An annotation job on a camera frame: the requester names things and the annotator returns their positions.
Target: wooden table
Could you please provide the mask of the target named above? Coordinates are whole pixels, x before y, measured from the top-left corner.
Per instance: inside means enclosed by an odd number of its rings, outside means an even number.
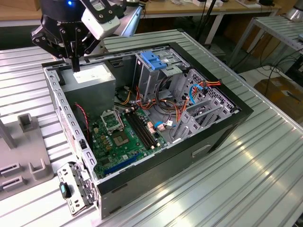
[[[229,2],[223,3],[222,7],[214,8],[211,13],[211,15],[216,15],[216,19],[205,43],[211,43],[223,16],[226,14],[270,12],[270,16],[274,16],[279,9],[279,5],[275,5],[274,7],[262,6],[262,8],[247,8],[235,0],[230,0]],[[198,7],[192,3],[176,5],[170,0],[166,0],[164,2],[151,1],[147,3],[146,14],[144,15],[142,13],[141,18],[200,16],[202,12],[203,7]],[[23,9],[0,6],[0,27],[39,25],[40,19],[41,10],[32,12]]]

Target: ram slot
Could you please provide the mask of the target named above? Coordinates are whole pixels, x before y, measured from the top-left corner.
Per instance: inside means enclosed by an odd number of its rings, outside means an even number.
[[[125,117],[147,150],[151,149],[152,146],[155,146],[156,141],[135,113],[126,114]]]

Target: sheet metal panel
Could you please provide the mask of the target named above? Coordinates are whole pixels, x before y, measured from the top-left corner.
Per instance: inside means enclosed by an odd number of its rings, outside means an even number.
[[[55,177],[0,201],[0,223],[13,227],[242,227],[295,222],[303,212],[303,129],[298,124],[185,33],[170,30],[113,37],[105,44],[109,51],[118,51],[172,41],[222,78],[254,110],[249,119],[215,152],[103,221],[94,207],[71,217]],[[0,66],[0,112],[5,123],[21,113],[38,117],[56,172],[74,157],[50,103],[41,59],[35,57],[40,55],[51,61],[36,47],[0,52],[1,61],[14,62],[12,68]]]

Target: white label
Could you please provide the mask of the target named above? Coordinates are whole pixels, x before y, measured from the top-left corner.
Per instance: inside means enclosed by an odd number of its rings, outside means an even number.
[[[103,10],[103,9],[104,9],[103,5],[102,5],[100,2],[96,3],[96,4],[94,5],[94,8],[95,8],[97,11],[100,11],[100,10]]]
[[[289,93],[291,94],[291,92],[288,91],[288,90],[283,90],[282,93],[283,93],[285,96],[289,96]]]
[[[100,79],[101,81],[105,82],[111,79],[111,73],[107,72],[103,65],[99,65],[89,70],[75,72],[74,77],[78,84],[95,79]]]
[[[272,82],[276,87],[282,86],[282,84],[280,83],[280,81],[272,80],[271,82]]]
[[[168,126],[172,126],[172,121],[167,121],[166,123]]]

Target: chip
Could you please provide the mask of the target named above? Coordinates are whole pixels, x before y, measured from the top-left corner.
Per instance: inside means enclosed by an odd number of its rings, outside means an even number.
[[[106,164],[110,163],[109,159],[108,158],[105,158],[103,160],[101,160],[101,164],[104,166]]]
[[[119,131],[112,135],[112,138],[116,144],[117,147],[122,146],[123,144],[126,144],[129,142],[129,139],[125,132]]]

